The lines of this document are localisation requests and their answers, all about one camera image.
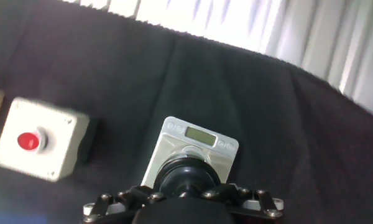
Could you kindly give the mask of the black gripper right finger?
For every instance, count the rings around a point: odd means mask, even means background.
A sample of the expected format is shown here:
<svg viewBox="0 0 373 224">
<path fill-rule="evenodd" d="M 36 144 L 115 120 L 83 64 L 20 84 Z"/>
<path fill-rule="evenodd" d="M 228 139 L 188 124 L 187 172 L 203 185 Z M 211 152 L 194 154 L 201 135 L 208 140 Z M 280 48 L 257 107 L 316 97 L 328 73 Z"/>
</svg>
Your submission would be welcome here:
<svg viewBox="0 0 373 224">
<path fill-rule="evenodd" d="M 283 223 L 283 200 L 273 198 L 266 190 L 250 190 L 236 184 L 220 184 L 205 190 L 201 198 L 223 205 L 233 223 Z"/>
</svg>

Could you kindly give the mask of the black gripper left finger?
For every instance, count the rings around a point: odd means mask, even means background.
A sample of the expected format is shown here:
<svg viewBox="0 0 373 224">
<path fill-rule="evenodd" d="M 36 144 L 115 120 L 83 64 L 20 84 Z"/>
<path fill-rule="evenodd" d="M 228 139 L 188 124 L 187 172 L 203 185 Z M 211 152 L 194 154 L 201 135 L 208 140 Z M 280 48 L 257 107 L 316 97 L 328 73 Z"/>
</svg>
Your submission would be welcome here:
<svg viewBox="0 0 373 224">
<path fill-rule="evenodd" d="M 128 224 L 137 212 L 165 200 L 162 192 L 147 186 L 133 186 L 116 194 L 103 193 L 83 206 L 82 224 Z"/>
</svg>

